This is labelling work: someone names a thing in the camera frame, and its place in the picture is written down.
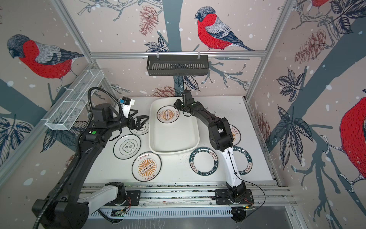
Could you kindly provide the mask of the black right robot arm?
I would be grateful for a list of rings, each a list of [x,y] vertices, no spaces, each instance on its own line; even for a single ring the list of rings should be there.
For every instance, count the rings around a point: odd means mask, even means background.
[[[182,99],[176,100],[174,108],[188,113],[201,120],[207,127],[209,140],[214,150],[220,151],[226,170],[226,186],[229,199],[233,203],[249,200],[250,190],[240,178],[239,170],[234,159],[234,137],[229,122],[209,112],[200,102],[195,101],[190,90],[184,90]]]

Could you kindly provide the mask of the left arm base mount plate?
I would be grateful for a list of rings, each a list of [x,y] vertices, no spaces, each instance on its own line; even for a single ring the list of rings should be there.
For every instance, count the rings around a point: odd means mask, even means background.
[[[118,194],[117,198],[106,203],[104,207],[122,207],[122,206],[138,206],[140,201],[140,191],[125,191],[122,194]]]

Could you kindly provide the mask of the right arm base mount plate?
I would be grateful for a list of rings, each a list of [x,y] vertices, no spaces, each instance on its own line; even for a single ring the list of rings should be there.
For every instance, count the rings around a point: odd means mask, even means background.
[[[250,189],[247,189],[244,192],[244,196],[238,201],[230,200],[228,190],[226,190],[226,189],[216,189],[214,192],[215,192],[215,196],[212,197],[212,200],[214,200],[216,202],[216,205],[230,205],[230,204],[254,205],[254,199],[253,199],[252,191]]]

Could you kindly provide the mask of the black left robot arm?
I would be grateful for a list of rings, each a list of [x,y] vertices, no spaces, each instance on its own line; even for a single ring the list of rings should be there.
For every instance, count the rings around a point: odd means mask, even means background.
[[[147,115],[137,115],[138,110],[123,114],[124,104],[115,110],[110,104],[91,108],[86,129],[76,140],[76,152],[71,164],[45,199],[38,199],[32,206],[37,217],[33,228],[80,229],[90,214],[110,202],[130,203],[124,183],[109,182],[86,200],[80,200],[83,184],[114,131],[127,127],[139,130],[149,120]]]

